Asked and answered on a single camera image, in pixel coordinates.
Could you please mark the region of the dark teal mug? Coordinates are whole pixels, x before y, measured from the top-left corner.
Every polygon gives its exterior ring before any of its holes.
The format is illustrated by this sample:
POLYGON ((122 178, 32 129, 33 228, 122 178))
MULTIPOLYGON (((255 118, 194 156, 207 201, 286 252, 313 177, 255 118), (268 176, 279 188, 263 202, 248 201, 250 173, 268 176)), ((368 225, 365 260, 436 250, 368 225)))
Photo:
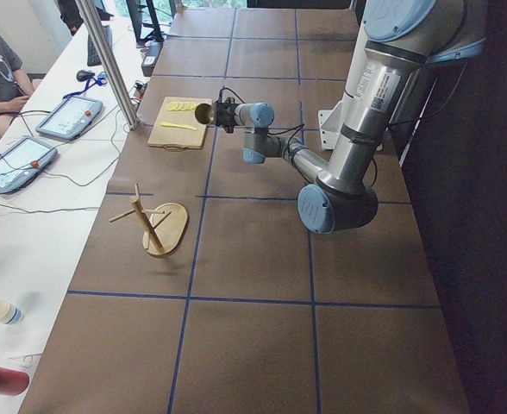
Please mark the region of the dark teal mug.
POLYGON ((212 103, 199 103, 194 111, 198 123, 210 125, 214 122, 215 112, 212 103))

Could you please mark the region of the red bottle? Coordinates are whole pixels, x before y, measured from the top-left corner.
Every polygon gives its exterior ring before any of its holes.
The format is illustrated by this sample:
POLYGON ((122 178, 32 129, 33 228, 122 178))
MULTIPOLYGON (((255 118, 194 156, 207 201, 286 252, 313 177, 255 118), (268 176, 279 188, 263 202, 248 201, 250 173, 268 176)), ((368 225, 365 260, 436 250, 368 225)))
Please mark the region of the red bottle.
POLYGON ((29 385, 27 373, 0 367, 0 395, 17 396, 29 385))

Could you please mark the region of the bamboo cutting board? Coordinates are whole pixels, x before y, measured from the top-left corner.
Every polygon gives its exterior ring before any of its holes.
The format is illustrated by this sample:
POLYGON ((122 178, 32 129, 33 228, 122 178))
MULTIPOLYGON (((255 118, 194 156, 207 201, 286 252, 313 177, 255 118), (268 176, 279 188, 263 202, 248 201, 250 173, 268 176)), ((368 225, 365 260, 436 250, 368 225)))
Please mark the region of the bamboo cutting board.
POLYGON ((147 140, 150 147, 201 149, 207 126, 197 121, 199 104, 212 104, 208 98, 166 97, 147 140))

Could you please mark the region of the teach pendant upper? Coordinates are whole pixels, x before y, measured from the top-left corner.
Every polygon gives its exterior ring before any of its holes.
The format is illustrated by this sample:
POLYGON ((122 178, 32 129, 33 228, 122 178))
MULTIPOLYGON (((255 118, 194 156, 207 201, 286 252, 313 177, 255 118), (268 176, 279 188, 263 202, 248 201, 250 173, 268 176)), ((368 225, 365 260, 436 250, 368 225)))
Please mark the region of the teach pendant upper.
POLYGON ((72 96, 64 99, 36 128, 47 137, 72 141, 82 135, 103 109, 96 99, 72 96))

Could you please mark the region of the black power box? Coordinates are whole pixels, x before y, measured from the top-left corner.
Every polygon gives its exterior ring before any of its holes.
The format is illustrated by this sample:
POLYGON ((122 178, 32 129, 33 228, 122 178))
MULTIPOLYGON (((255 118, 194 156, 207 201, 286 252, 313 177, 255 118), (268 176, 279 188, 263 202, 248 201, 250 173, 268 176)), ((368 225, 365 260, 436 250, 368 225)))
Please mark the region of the black power box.
POLYGON ((143 59, 141 70, 145 77, 151 77, 156 66, 163 44, 157 41, 150 41, 142 50, 143 59))

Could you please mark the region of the teach pendant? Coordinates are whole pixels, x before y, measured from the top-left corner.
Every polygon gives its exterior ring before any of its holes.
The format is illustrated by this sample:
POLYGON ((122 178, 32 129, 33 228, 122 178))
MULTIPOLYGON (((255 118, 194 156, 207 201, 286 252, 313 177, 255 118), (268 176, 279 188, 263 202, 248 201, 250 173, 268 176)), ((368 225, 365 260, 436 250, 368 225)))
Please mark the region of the teach pendant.
POLYGON ((24 136, 0 154, 0 193, 18 191, 33 181, 57 157, 44 141, 24 136))
POLYGON ((72 141, 82 135, 103 109, 96 99, 72 96, 64 99, 36 128, 47 137, 72 141))

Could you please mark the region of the teach pendant lower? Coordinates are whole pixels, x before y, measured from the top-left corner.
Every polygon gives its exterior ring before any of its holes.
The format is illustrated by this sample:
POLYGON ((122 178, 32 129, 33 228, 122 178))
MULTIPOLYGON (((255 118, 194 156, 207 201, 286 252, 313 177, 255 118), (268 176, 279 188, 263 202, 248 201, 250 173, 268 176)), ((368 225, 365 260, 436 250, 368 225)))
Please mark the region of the teach pendant lower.
POLYGON ((57 157, 44 141, 24 136, 0 154, 0 193, 18 191, 33 181, 57 157))

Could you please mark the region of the paper cup blue white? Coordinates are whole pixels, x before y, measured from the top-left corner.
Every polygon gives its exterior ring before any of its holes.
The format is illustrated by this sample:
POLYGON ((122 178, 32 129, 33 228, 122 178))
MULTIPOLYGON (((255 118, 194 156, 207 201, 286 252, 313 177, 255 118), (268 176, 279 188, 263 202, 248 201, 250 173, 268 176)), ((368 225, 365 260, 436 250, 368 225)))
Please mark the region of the paper cup blue white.
POLYGON ((5 325, 14 325, 23 319, 23 313, 20 308, 11 302, 0 299, 0 323, 5 325))

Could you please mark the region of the black computer mouse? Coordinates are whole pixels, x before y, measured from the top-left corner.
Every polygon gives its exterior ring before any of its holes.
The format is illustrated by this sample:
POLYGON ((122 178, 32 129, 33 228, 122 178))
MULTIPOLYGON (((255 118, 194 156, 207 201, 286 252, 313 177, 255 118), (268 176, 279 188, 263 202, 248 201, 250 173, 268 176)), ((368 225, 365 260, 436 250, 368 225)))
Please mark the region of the black computer mouse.
POLYGON ((93 71, 88 70, 79 70, 76 74, 76 80, 78 82, 85 82, 91 78, 95 77, 95 73, 93 71))

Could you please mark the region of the aluminium frame post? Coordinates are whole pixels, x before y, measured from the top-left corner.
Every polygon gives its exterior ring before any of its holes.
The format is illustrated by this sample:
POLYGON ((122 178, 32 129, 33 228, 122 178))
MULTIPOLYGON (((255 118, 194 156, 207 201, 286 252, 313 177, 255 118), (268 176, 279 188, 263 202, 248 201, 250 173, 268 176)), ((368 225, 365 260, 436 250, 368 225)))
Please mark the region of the aluminium frame post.
POLYGON ((102 23, 97 13, 96 6, 89 0, 76 0, 76 4, 79 14, 84 20, 84 25, 87 27, 92 42, 100 56, 103 69, 107 74, 111 90, 116 97, 119 109, 125 116, 128 128, 130 130, 135 130, 139 126, 139 118, 123 82, 122 74, 116 63, 116 58, 109 45, 107 36, 102 29, 102 23))

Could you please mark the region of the white pillar with base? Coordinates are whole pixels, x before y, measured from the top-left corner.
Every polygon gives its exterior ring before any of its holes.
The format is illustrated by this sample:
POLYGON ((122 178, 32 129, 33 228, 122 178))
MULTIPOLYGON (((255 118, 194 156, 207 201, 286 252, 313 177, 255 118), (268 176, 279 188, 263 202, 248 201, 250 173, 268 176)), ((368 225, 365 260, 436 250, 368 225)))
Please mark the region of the white pillar with base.
POLYGON ((380 147, 389 122, 389 93, 355 92, 347 86, 332 110, 319 110, 319 129, 323 149, 335 149, 341 136, 354 143, 380 147))

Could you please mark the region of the wooden cup storage rack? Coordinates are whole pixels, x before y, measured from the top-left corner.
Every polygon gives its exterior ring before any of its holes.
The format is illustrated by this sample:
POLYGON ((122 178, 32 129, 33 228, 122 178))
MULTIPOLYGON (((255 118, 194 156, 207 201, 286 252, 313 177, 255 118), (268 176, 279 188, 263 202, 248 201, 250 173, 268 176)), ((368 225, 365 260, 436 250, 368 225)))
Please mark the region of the wooden cup storage rack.
POLYGON ((109 219, 110 223, 135 215, 143 228, 142 246, 153 257, 161 258, 171 254, 181 242, 189 221, 187 209, 178 203, 161 204, 155 209, 145 209, 141 202, 138 183, 135 194, 129 197, 131 210, 109 219))

